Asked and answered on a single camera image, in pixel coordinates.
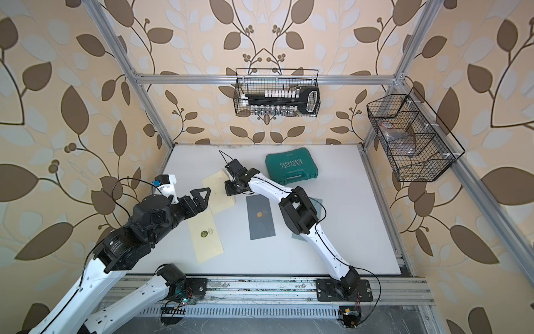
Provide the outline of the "cream envelope brown seal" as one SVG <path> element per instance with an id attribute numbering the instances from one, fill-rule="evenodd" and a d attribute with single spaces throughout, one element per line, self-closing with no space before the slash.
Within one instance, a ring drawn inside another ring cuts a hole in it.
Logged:
<path id="1" fill-rule="evenodd" d="M 202 185 L 211 189 L 209 208 L 213 215 L 218 214 L 236 204 L 233 196 L 228 196 L 225 190 L 225 182 L 229 177 L 223 170 L 210 175 L 202 180 Z"/>

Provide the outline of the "light blue-grey envelope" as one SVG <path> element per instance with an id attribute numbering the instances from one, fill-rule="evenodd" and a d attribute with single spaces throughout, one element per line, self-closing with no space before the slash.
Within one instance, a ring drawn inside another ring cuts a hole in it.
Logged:
<path id="1" fill-rule="evenodd" d="M 313 204 L 314 208 L 316 209 L 317 211 L 317 217 L 318 217 L 318 220 L 319 221 L 322 221 L 324 220 L 324 217 L 325 217 L 325 208 L 323 206 L 323 200 L 320 199 L 320 198 L 310 198 L 311 200 L 311 203 Z M 300 240 L 300 241 L 303 241 L 305 242 L 305 239 L 303 238 L 302 235 L 296 235 L 296 234 L 292 234 L 291 237 L 293 239 L 297 239 L 297 240 Z"/>

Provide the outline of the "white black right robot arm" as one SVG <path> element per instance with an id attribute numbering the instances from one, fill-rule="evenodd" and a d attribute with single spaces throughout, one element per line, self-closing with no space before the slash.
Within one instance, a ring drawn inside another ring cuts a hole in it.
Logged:
<path id="1" fill-rule="evenodd" d="M 308 180 L 318 176 L 318 168 L 308 149 L 298 148 L 289 152 L 268 154 L 266 164 L 269 176 L 265 176 L 256 168 L 246 168 L 239 160 L 222 150 L 219 153 L 225 161 L 225 170 L 230 177 L 225 181 L 226 195 L 243 194 L 248 199 L 265 198 L 268 204 L 277 204 L 286 227 L 311 244 L 326 264 L 331 284 L 326 291 L 335 295 L 335 299 L 349 301 L 361 298 L 357 288 L 361 284 L 362 271 L 380 282 L 372 271 L 347 263 L 333 246 L 321 226 L 325 218 L 318 214 L 314 206 L 318 201 L 309 197 L 300 186 L 287 186 L 290 181 L 300 178 Z"/>

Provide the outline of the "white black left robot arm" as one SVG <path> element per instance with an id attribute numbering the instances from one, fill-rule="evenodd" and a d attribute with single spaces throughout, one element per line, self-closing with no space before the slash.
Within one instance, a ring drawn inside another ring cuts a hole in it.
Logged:
<path id="1" fill-rule="evenodd" d="M 127 223 L 101 240 L 90 252 L 82 274 L 58 305 L 27 333 L 113 333 L 143 309 L 164 299 L 183 306 L 193 294 L 186 274 L 174 264 L 160 266 L 149 281 L 114 304 L 97 310 L 108 292 L 140 259 L 182 221 L 209 206 L 211 190 L 193 189 L 177 197 L 174 175 L 159 175 L 155 192 L 133 208 Z"/>

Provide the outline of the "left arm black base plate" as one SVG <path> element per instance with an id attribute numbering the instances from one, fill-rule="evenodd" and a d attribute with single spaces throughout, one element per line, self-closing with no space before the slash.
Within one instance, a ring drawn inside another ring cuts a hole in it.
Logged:
<path id="1" fill-rule="evenodd" d="M 172 283 L 166 300 L 185 301 L 191 297 L 203 299 L 207 292 L 206 278 L 185 278 Z"/>

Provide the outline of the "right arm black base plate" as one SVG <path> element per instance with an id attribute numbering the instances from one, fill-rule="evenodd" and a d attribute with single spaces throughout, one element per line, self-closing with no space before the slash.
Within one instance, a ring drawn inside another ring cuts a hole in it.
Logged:
<path id="1" fill-rule="evenodd" d="M 315 281 L 317 299 L 321 302 L 372 302 L 374 291 L 368 280 L 360 280 L 357 285 L 343 286 L 330 278 Z"/>

